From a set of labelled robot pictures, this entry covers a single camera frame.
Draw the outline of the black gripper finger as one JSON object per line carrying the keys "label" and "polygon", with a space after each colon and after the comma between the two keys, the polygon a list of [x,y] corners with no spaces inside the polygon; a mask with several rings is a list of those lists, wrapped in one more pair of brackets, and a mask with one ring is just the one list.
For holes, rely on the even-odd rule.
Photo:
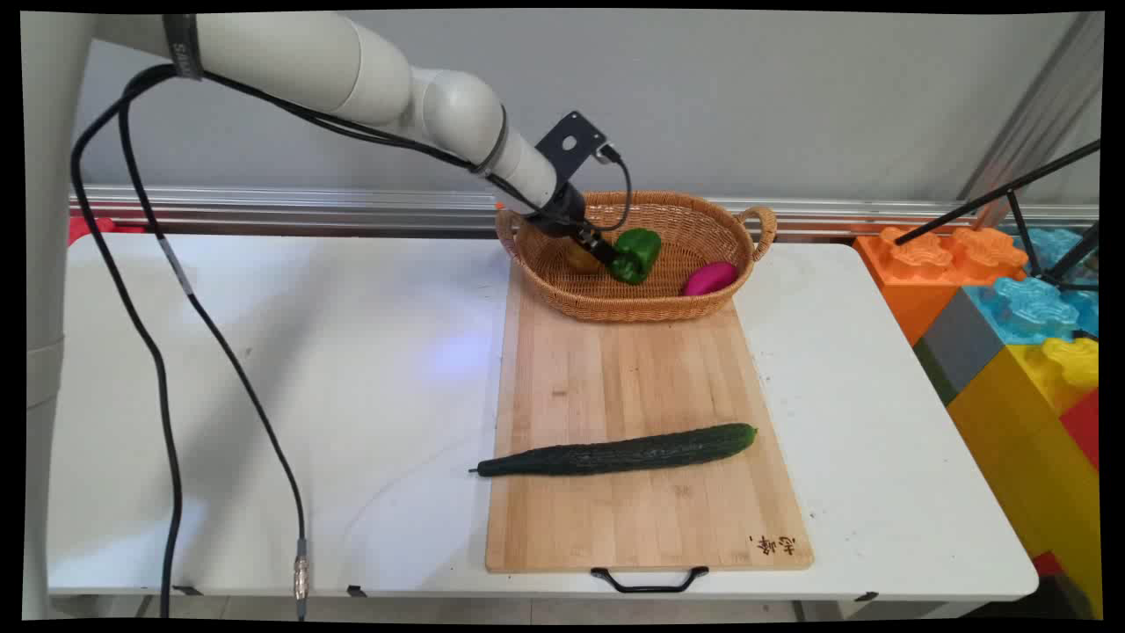
{"label": "black gripper finger", "polygon": [[573,266],[608,266],[613,260],[613,244],[601,232],[578,229],[573,234]]}
{"label": "black gripper finger", "polygon": [[616,250],[611,241],[608,241],[603,233],[595,229],[587,221],[580,224],[580,247],[596,260],[615,260]]}

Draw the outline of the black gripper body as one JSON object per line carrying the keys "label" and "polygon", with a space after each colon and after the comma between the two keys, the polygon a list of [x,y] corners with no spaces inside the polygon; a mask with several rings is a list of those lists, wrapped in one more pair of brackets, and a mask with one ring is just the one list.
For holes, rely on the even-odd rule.
{"label": "black gripper body", "polygon": [[551,239],[579,236],[585,221],[585,197],[572,183],[562,183],[538,212],[526,216],[526,224]]}

